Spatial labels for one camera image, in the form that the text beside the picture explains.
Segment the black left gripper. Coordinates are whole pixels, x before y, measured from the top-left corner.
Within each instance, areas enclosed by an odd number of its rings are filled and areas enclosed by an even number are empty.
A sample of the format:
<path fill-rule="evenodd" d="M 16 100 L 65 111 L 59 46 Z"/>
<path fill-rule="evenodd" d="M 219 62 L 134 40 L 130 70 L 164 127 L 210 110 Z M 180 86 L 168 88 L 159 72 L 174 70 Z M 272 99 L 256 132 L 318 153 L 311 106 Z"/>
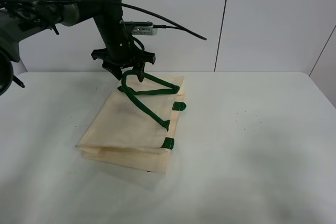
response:
<path fill-rule="evenodd" d="M 145 62 L 154 64 L 155 54 L 145 51 L 143 43 L 126 30 L 122 19 L 97 16 L 94 22 L 105 48 L 93 50 L 92 58 L 103 60 L 102 67 L 117 80 L 121 80 L 123 75 L 120 67 L 134 66 L 132 73 L 143 82 Z"/>

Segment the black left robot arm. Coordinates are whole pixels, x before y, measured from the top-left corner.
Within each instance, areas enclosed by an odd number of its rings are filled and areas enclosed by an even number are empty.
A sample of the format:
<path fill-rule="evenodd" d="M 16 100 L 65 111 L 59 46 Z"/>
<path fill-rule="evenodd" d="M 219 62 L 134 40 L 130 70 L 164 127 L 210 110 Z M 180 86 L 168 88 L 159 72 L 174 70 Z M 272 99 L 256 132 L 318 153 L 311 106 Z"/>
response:
<path fill-rule="evenodd" d="M 57 24 L 74 26 L 93 19 L 105 44 L 95 49 L 93 60 L 118 80 L 122 69 L 132 68 L 143 80 L 144 66 L 155 63 L 155 54 L 147 52 L 131 31 L 135 27 L 123 20 L 122 0 L 1 0 L 1 93 L 14 82 L 13 62 L 19 62 L 19 42 L 46 29 L 58 33 Z"/>

